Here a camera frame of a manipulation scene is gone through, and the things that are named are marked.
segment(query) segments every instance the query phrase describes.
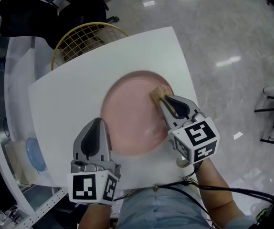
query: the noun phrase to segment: white tabletop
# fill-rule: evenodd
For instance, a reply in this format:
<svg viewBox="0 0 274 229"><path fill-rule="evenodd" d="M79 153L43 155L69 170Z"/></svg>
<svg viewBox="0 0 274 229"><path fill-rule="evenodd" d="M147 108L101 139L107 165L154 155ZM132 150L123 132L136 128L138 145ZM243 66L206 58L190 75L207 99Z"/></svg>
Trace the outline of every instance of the white tabletop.
<svg viewBox="0 0 274 229"><path fill-rule="evenodd" d="M66 186L73 143L82 128L99 117L108 90L122 76L151 71L170 84L175 95L197 104L190 73L171 27L144 32L85 53L29 87L32 119L46 165L56 185ZM118 189L174 182L193 168L179 168L179 154L167 142L136 157L112 152L121 164Z"/></svg>

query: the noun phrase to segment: black cloth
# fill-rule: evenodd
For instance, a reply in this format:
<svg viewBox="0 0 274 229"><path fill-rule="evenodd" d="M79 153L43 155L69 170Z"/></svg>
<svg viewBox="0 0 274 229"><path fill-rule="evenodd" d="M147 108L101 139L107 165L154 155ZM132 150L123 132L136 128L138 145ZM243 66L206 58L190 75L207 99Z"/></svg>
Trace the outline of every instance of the black cloth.
<svg viewBox="0 0 274 229"><path fill-rule="evenodd" d="M76 26L106 21L104 0L77 0L59 16L53 5L41 0L1 0L0 16L2 36L42 37L53 49Z"/></svg>
<svg viewBox="0 0 274 229"><path fill-rule="evenodd" d="M38 36L55 47L57 9L40 0L1 0L0 34L5 37Z"/></svg>

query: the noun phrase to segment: red object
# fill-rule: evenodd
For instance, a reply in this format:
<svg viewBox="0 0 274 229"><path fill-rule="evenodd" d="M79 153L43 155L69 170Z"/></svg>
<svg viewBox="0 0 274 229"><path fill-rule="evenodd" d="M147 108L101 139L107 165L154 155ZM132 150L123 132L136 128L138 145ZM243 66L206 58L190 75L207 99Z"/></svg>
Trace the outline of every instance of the red object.
<svg viewBox="0 0 274 229"><path fill-rule="evenodd" d="M153 150L168 135L164 118L149 93L165 79L152 72L134 72L122 77L107 93L101 118L108 126L112 150L135 156Z"/></svg>

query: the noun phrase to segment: tiled floor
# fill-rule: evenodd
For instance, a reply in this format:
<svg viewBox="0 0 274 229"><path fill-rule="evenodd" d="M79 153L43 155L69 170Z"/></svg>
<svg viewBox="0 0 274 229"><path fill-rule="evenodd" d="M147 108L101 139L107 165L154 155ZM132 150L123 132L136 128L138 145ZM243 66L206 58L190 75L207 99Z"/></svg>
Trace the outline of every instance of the tiled floor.
<svg viewBox="0 0 274 229"><path fill-rule="evenodd" d="M274 85L274 10L265 0L107 0L129 34L172 26L200 109L221 135L212 160L231 187L274 193L274 146L260 143L274 113L257 113ZM243 136L234 140L234 135ZM265 203L234 195L246 214Z"/></svg>

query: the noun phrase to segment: chair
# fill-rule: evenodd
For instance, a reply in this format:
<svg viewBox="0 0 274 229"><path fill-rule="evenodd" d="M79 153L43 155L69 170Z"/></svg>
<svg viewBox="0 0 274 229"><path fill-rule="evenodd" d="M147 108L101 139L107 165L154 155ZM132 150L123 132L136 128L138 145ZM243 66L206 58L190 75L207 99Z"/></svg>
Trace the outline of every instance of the chair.
<svg viewBox="0 0 274 229"><path fill-rule="evenodd" d="M92 22L79 25L67 32L56 45L51 60L51 71L55 64L60 66L88 51L127 36L124 30L108 23Z"/></svg>
<svg viewBox="0 0 274 229"><path fill-rule="evenodd" d="M76 0L59 15L53 5L41 0L1 0L0 16L2 36L42 37L53 49L68 31L79 25L119 20L106 19L104 0Z"/></svg>

